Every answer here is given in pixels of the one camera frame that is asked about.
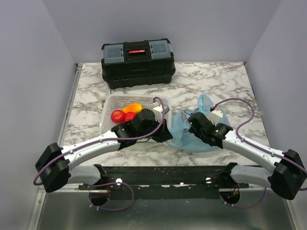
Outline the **yellow fake fruit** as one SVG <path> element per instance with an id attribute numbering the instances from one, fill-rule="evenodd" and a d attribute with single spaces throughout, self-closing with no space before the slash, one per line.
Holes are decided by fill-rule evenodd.
<path id="1" fill-rule="evenodd" d="M 143 109 L 142 105 L 139 103 L 130 104 L 122 109 L 124 113 L 134 112 L 139 113 Z"/>

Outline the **light blue plastic bag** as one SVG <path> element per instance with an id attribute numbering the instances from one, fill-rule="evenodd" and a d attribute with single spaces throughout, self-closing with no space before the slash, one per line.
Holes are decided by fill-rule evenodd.
<path id="1" fill-rule="evenodd" d="M 231 130 L 229 121 L 226 115 L 223 115 L 222 120 L 214 126 L 207 140 L 201 140 L 189 133 L 190 124 L 188 118 L 194 113 L 201 112 L 207 116 L 214 109 L 214 104 L 211 99 L 201 94 L 197 101 L 198 107 L 193 110 L 180 110 L 172 116 L 171 127 L 169 128 L 173 139 L 168 143 L 180 150 L 189 152 L 209 152 L 222 147 L 222 139 L 226 131 Z"/>

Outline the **red fake apple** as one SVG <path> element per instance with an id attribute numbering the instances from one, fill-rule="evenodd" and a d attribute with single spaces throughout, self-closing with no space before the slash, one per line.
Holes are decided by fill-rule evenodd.
<path id="1" fill-rule="evenodd" d="M 123 123 L 125 121 L 125 116 L 126 114 L 122 111 L 122 110 L 115 110 L 112 112 L 111 114 L 111 121 L 116 123 L 116 124 L 120 124 Z"/>

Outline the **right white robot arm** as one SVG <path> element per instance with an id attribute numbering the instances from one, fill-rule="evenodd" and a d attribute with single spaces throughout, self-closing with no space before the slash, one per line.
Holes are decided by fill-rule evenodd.
<path id="1" fill-rule="evenodd" d="M 220 115 L 209 119 L 197 112 L 188 118 L 189 132 L 205 144 L 240 154 L 258 164 L 258 167 L 235 164 L 221 175 L 223 186 L 256 184 L 270 188 L 278 196 L 293 200 L 302 190 L 307 171 L 299 154 L 289 149 L 284 152 L 261 145 L 219 122 Z"/>

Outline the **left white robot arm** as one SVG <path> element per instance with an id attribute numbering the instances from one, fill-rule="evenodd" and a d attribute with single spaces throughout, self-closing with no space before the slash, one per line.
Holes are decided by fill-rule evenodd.
<path id="1" fill-rule="evenodd" d="M 82 163 L 130 147 L 146 138 L 158 143 L 172 139 L 165 116 L 156 118 L 150 109 L 142 109 L 132 120 L 117 124 L 106 133 L 77 145 L 60 147 L 58 143 L 49 144 L 35 163 L 37 175 L 33 184 L 42 185 L 47 193 L 67 184 L 79 183 L 102 189 L 106 177 L 101 170 L 97 166 L 83 167 Z"/>

